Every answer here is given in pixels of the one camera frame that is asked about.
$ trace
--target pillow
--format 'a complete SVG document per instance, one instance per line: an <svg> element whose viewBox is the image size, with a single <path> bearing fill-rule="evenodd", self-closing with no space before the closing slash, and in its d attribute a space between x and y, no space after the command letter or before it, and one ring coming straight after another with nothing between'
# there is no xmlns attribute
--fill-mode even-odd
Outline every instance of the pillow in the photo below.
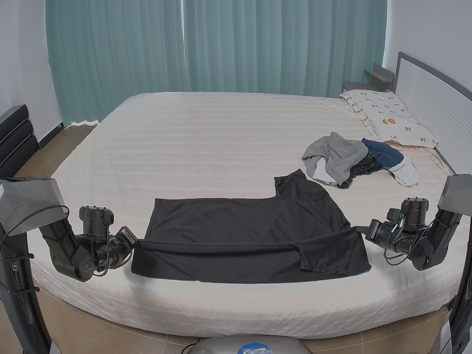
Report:
<svg viewBox="0 0 472 354"><path fill-rule="evenodd" d="M436 139L391 91L351 90L340 94L377 142L434 148Z"/></svg>

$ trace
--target teal curtain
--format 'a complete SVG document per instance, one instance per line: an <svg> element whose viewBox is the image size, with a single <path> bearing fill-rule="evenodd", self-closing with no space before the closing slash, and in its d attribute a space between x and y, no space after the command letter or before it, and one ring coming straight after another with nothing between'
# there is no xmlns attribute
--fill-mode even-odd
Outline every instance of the teal curtain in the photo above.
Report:
<svg viewBox="0 0 472 354"><path fill-rule="evenodd" d="M183 0L190 91L338 96L382 64L387 0Z"/></svg>
<svg viewBox="0 0 472 354"><path fill-rule="evenodd" d="M46 0L64 124L102 120L142 92L186 91L180 0Z"/></svg>

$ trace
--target gray sweater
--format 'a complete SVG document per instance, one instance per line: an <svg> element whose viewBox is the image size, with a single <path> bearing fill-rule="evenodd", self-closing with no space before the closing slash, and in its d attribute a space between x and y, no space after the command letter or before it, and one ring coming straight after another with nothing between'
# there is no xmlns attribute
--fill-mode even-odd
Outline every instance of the gray sweater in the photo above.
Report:
<svg viewBox="0 0 472 354"><path fill-rule="evenodd" d="M302 156L306 166L306 174L313 178L316 164L322 157L326 160L326 172L341 185L349 178L351 167L367 155L367 147L359 140L344 139L338 133L332 132L308 146Z"/></svg>

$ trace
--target black garment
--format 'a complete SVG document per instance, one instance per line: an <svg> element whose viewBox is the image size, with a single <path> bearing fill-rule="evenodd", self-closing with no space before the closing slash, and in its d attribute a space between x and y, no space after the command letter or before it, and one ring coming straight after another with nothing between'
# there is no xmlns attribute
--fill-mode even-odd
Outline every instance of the black garment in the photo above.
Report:
<svg viewBox="0 0 472 354"><path fill-rule="evenodd" d="M351 186L353 178L362 174L372 174L381 170L382 166L377 162L377 156L373 153L368 152L367 155L356 165L351 167L349 172L349 178L345 180L341 185L338 185L340 189L347 189Z"/></svg>
<svg viewBox="0 0 472 354"><path fill-rule="evenodd" d="M131 271L218 283L326 280L368 271L361 234L303 172L266 199L156 199Z"/></svg>

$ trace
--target floor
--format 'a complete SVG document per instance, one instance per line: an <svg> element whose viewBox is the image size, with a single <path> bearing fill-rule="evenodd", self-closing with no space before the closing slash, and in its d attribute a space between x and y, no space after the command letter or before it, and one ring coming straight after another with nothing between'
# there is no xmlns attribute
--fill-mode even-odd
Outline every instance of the floor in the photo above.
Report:
<svg viewBox="0 0 472 354"><path fill-rule="evenodd" d="M18 177L50 177L94 126L72 126L39 150ZM52 296L44 287L37 294L44 320L62 354L180 354L197 341L148 332L109 322ZM436 339L447 309L412 317L364 332L333 339L305 340L316 354L426 354ZM0 354L20 354L21 348L0 303Z"/></svg>

